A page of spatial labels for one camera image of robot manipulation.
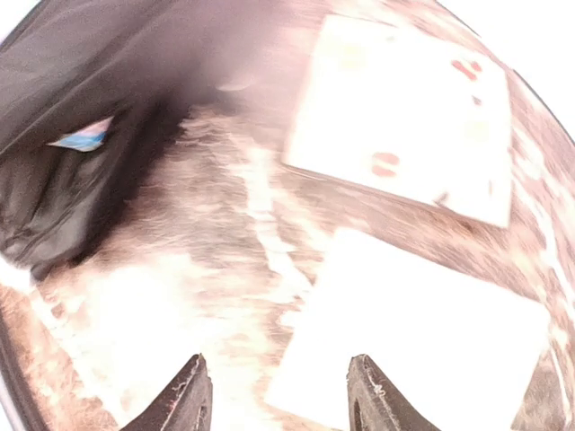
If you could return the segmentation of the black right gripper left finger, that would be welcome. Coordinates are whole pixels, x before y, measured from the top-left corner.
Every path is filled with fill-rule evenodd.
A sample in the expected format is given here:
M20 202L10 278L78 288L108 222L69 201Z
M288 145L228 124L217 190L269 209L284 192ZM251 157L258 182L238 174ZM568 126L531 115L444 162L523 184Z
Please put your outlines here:
M213 384L206 360L197 354L121 431L209 431L212 402Z

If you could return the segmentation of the dog picture book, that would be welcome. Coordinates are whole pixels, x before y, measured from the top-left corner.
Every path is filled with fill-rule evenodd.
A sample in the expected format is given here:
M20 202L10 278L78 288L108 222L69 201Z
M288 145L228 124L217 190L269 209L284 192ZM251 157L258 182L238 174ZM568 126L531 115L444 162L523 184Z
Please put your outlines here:
M113 117L109 117L95 122L76 132L63 135L49 145L79 152L91 152L103 143L112 121Z

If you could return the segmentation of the grey shrink-wrapped notebook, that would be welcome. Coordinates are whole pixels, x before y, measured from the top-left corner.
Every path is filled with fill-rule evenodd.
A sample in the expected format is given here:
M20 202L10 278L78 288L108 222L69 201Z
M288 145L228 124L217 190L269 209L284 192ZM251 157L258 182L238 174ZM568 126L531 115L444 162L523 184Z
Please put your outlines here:
M341 228L265 400L346 430L349 361L366 354L436 427L508 430L549 320L533 300Z

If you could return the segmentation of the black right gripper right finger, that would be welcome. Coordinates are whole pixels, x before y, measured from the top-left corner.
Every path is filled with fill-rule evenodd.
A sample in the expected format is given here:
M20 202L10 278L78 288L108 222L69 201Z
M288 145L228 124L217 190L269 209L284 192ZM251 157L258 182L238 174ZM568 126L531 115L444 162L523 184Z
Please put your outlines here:
M351 358L347 391L351 431L438 431L368 355Z

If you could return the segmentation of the black student bag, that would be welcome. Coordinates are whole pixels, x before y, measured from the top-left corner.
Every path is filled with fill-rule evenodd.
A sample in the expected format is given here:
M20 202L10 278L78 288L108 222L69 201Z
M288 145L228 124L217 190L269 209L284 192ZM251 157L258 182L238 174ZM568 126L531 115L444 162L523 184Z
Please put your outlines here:
M1 45L1 259L90 254L190 109L267 43L280 1L41 1ZM50 146L113 117L91 152Z

